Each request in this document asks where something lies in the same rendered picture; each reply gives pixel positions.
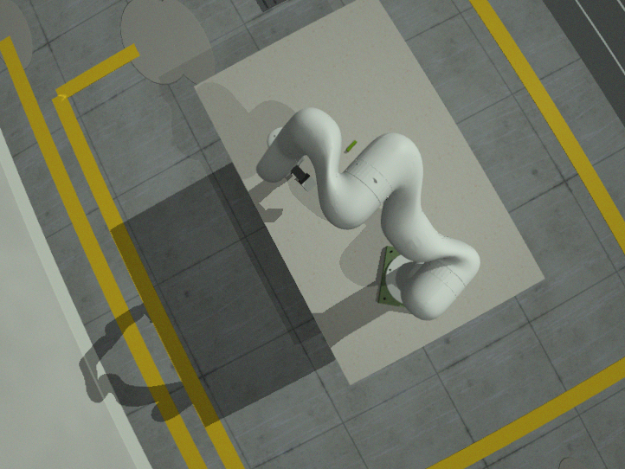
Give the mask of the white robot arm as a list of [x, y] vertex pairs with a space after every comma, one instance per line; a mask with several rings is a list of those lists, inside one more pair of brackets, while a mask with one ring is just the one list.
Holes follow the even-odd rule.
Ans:
[[[269, 134], [256, 166], [259, 177], [277, 183], [291, 171], [307, 192], [317, 184], [325, 218], [341, 229], [361, 226], [383, 203], [381, 228], [400, 254], [386, 271], [388, 291], [415, 317], [440, 317], [474, 278], [480, 257], [465, 242], [438, 233], [423, 213], [416, 145], [399, 133], [382, 134], [339, 173], [342, 138], [336, 122], [313, 107], [290, 119]], [[297, 165], [305, 155], [317, 183]]]

